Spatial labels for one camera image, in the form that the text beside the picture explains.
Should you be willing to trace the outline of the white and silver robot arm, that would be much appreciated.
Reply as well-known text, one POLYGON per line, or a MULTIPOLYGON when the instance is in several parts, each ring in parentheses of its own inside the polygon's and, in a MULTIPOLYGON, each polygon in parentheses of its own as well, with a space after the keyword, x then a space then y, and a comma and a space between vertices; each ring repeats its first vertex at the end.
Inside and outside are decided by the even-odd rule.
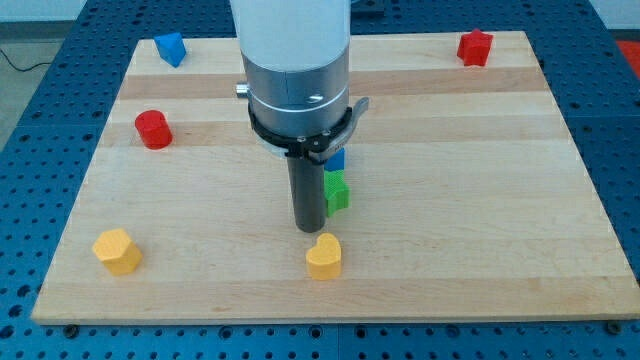
POLYGON ((249 105, 270 132, 313 136, 349 102, 349 0, 231 0, 249 105))

